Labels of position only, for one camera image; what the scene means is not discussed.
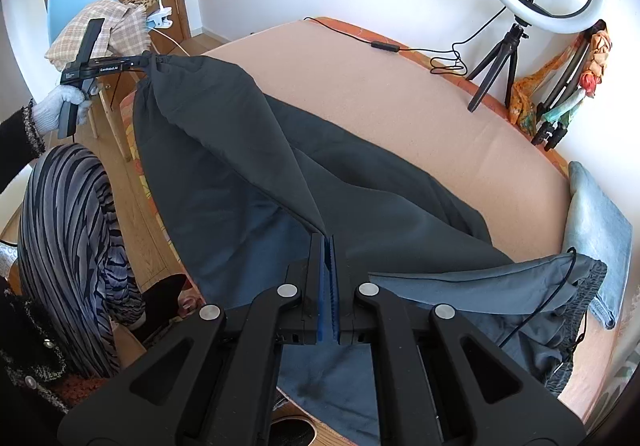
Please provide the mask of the left forearm black sleeve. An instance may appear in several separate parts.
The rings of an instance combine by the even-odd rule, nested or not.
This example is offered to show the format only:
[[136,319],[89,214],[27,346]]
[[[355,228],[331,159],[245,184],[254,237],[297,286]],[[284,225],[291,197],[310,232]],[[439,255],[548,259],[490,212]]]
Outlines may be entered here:
[[30,162],[44,153],[44,141],[38,133],[31,100],[1,123],[0,128],[0,192]]

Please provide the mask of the left hand white glove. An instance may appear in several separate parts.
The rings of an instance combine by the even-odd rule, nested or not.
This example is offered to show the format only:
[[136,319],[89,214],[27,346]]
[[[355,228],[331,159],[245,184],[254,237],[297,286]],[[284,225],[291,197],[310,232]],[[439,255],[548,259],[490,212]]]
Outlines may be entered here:
[[58,128],[60,114],[64,105],[75,105],[77,107],[77,125],[82,125],[86,122],[91,100],[78,88],[69,85],[58,85],[41,102],[36,102],[32,106],[32,122],[34,122],[39,135],[45,136]]

